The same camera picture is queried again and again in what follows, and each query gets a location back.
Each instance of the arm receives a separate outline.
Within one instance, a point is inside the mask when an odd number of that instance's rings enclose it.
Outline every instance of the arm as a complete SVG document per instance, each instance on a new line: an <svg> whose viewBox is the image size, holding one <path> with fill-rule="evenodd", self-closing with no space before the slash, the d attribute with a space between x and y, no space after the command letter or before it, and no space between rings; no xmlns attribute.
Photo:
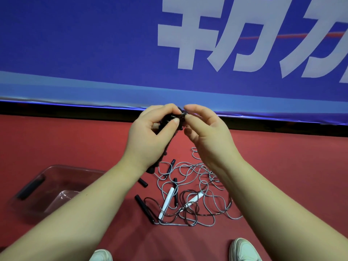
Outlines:
<svg viewBox="0 0 348 261"><path fill-rule="evenodd" d="M210 109L186 105L185 134L219 177L273 260L348 260L348 240L275 187L239 154Z"/></svg>
<svg viewBox="0 0 348 261"><path fill-rule="evenodd" d="M4 250L0 260L89 260L129 189L157 161L175 133L179 124L175 119L158 135L151 130L172 112L181 113L173 104L142 112L129 130L119 163Z"/></svg>

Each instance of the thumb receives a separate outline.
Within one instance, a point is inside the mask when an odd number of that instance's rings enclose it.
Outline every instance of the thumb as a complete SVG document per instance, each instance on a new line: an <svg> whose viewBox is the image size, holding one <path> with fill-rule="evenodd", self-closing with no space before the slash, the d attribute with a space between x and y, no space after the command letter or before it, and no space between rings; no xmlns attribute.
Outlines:
<svg viewBox="0 0 348 261"><path fill-rule="evenodd" d="M205 136L207 131L210 130L209 125L191 114L185 115L185 121L199 136Z"/></svg>
<svg viewBox="0 0 348 261"><path fill-rule="evenodd" d="M165 142L166 144L169 143L177 130L179 122L179 118L174 118L169 123L167 123L167 125L157 135L161 139L161 141Z"/></svg>

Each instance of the white chinese character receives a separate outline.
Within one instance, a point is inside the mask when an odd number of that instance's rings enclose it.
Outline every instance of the white chinese character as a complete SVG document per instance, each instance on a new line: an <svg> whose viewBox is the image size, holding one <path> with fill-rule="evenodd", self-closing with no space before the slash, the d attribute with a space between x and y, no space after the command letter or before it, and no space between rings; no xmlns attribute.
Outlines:
<svg viewBox="0 0 348 261"><path fill-rule="evenodd" d="M199 28L201 16L220 18L225 0L163 0L162 11L182 14L182 26L158 25L158 45L180 48L179 69L192 70L196 49L213 51L219 31Z"/></svg>
<svg viewBox="0 0 348 261"><path fill-rule="evenodd" d="M348 23L348 0L312 0L304 18L318 21L293 52L280 61L281 76L294 71L321 43L336 22ZM344 33L333 52L325 58L309 57L302 74L305 78L322 77L331 72L348 53L348 31ZM348 69L340 82L348 83Z"/></svg>
<svg viewBox="0 0 348 261"><path fill-rule="evenodd" d="M266 62L292 0L234 0L221 39L208 57L218 71L232 53L245 23L263 25L251 55L237 54L233 70L253 72Z"/></svg>

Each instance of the jump rope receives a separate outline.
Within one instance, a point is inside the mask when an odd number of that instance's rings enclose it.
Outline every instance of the jump rope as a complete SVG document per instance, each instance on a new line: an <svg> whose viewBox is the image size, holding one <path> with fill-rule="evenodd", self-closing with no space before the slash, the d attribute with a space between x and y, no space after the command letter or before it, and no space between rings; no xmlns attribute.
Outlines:
<svg viewBox="0 0 348 261"><path fill-rule="evenodd" d="M192 150L192 156L197 159L201 160L195 154L197 153L196 148L191 148ZM204 163L197 163L192 164L189 162L179 162L175 165L169 163L169 162L159 162L160 164L168 164L169 169L167 173L160 172L160 169L158 167L158 174L155 173L157 179L157 187L162 193L163 200L166 204L166 197L168 197L167 205L164 204L163 207L159 204L158 201L156 201L154 198L146 197L143 201L140 199L140 197L136 197L136 200L142 207L142 210L145 212L145 214L148 216L149 220L153 224L160 224L160 225L176 225L176 226L195 226L197 224L200 224L202 226L211 227L215 224L215 216L224 214L226 217L232 220L237 220L242 218L242 215L234 218L231 217L228 213L228 210L232 206L232 199L229 197L228 202L220 196L215 195L214 191L217 192L225 190L222 186L221 182L217 179L217 176L207 168L207 166L204 165ZM172 177L174 175L174 171L178 169L179 174L184 177L183 180L178 181L176 178ZM189 176L194 175L193 180L187 180ZM191 184L193 182L199 181L198 187L199 191L195 191L192 189L183 190L179 193L179 187ZM174 191L171 189L172 192L165 192L164 187L168 184L174 186ZM175 202L175 207L169 206L169 202L172 198L178 198L178 202ZM210 209L207 206L206 200L212 200L215 208ZM208 211L207 214L202 214L199 212L200 206L202 204L199 203L199 201L203 202L204 208ZM155 202L155 204L158 206L160 210L160 215L156 215L154 211L151 209L152 206L149 205L149 202ZM218 201L222 203L222 207L218 206ZM176 212L168 214L167 213L167 207L171 210L176 210ZM170 221L163 221L163 217L171 217L172 219ZM212 222L206 224L201 221L203 217L211 216ZM184 224L180 223L174 223L177 218L181 218L184 220Z"/></svg>

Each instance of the hand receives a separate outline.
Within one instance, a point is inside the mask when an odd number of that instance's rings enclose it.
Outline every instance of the hand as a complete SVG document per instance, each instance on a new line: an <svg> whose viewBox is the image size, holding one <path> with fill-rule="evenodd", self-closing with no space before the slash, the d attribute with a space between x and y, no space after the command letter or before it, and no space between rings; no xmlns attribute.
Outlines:
<svg viewBox="0 0 348 261"><path fill-rule="evenodd" d="M158 128L157 123L170 113L181 114L181 111L174 104L150 106L140 114L130 127L122 159L128 165L136 166L141 174L160 158L177 130L179 119L175 118L158 135L153 131Z"/></svg>
<svg viewBox="0 0 348 261"><path fill-rule="evenodd" d="M208 168L216 173L219 169L227 170L231 162L243 160L228 127L216 113L196 104L185 105L184 109L189 113L185 116L185 135Z"/></svg>

